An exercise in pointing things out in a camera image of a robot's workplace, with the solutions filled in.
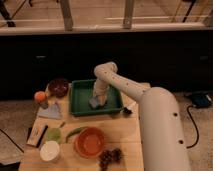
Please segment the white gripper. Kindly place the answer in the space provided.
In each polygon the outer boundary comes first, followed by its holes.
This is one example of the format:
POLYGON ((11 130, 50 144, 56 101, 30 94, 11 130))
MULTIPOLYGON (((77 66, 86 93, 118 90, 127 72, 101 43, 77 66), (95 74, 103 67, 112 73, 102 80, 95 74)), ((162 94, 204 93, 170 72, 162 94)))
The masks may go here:
POLYGON ((93 96, 98 98, 100 103, 105 103, 107 101, 107 92, 109 85, 104 81, 97 79, 93 86, 93 96))

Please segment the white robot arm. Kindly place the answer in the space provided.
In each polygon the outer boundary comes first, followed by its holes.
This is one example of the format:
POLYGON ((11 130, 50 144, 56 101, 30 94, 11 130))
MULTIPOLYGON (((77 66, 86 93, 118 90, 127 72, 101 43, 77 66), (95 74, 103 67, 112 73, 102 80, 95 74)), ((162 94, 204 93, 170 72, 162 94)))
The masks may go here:
POLYGON ((117 70, 114 62, 97 65, 94 92, 100 95, 111 85, 138 103, 145 171, 192 171, 174 95, 120 76, 117 70))

